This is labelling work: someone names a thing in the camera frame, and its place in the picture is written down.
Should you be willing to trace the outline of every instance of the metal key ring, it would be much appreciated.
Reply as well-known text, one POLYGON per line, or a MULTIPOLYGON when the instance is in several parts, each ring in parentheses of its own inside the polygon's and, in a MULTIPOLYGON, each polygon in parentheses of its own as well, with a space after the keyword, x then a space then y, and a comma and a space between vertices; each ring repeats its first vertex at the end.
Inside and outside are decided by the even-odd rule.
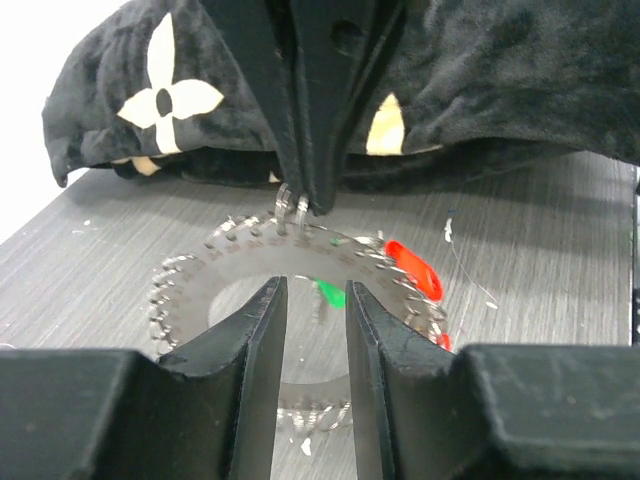
MULTIPOLYGON (((210 328, 210 305, 226 287, 274 272, 333 285, 361 282, 392 315, 423 335, 432 338, 445 329, 441 307, 413 288, 393 260, 339 232, 299 223, 300 209, 305 210, 304 203, 292 221, 287 197, 279 197, 278 213, 229 219, 191 253, 164 263, 163 273, 154 279, 149 319, 154 338, 166 351, 210 328)), ((341 408, 350 401, 349 390, 348 375, 314 384, 282 383, 279 406, 301 411, 341 408)))

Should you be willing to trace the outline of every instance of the white debris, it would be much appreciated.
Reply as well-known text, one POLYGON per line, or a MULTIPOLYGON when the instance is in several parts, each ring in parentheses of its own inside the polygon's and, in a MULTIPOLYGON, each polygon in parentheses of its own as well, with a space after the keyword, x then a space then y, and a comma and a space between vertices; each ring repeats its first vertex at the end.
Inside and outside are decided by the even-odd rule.
POLYGON ((311 456, 311 439, 309 437, 304 439, 304 442, 302 442, 302 445, 300 445, 300 448, 302 449, 302 453, 304 453, 307 457, 311 456))
POLYGON ((451 234, 453 233, 453 230, 451 229, 452 221, 453 221, 453 218, 448 218, 447 224, 444 226, 444 241, 447 243, 452 242, 452 239, 451 239, 451 234))

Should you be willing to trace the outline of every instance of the white flower pattern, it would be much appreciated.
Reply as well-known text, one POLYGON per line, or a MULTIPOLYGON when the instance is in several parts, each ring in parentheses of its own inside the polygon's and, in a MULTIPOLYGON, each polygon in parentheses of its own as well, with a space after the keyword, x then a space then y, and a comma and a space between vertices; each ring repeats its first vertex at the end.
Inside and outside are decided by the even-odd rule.
POLYGON ((175 68, 173 21, 168 13, 156 27, 147 48, 147 74, 151 88, 145 88, 124 102, 118 116, 146 130, 155 126, 158 149, 165 155, 179 153, 173 119, 185 120, 215 110, 224 95, 202 80, 173 83, 175 68))
POLYGON ((396 96, 390 93, 378 108, 369 127, 367 155, 402 155, 404 135, 402 109, 396 96))

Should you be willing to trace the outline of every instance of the jump ring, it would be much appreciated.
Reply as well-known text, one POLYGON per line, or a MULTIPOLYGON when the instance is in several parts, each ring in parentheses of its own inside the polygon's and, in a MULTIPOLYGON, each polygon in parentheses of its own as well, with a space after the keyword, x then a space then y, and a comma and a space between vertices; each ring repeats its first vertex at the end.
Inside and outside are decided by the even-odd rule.
POLYGON ((289 210, 290 196, 291 192, 287 188, 287 185, 283 183, 280 186, 280 190, 278 190, 278 195, 276 196, 276 208, 274 211, 274 216, 276 217, 278 226, 284 226, 289 210))
POLYGON ((304 219, 307 216, 307 211, 309 210, 309 200, 307 197, 300 197, 298 200, 298 210, 296 211, 296 225, 300 229, 300 231, 304 231, 304 219))

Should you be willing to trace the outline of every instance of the small metal ring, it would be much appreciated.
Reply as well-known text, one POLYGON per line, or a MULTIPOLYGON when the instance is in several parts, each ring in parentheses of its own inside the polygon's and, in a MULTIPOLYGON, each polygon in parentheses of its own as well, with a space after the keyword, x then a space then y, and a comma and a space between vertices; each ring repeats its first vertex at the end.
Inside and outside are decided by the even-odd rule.
POLYGON ((439 303, 434 302, 433 300, 431 300, 429 298, 423 298, 422 301, 427 304, 427 307, 429 307, 429 310, 431 310, 431 312, 434 312, 434 313, 432 313, 433 317, 436 317, 436 315, 437 315, 441 319, 446 319, 447 318, 447 312, 445 312, 444 308, 442 308, 442 305, 440 305, 439 303))
POLYGON ((305 230, 305 218, 309 211, 309 200, 305 196, 301 196, 298 200, 298 209, 296 211, 295 224, 301 232, 305 230))
POLYGON ((287 220, 287 213, 289 213, 289 197, 291 197, 291 192, 289 191, 287 184, 283 183, 278 190, 278 195, 276 195, 276 207, 274 210, 274 216, 276 217, 279 227, 284 227, 287 220))

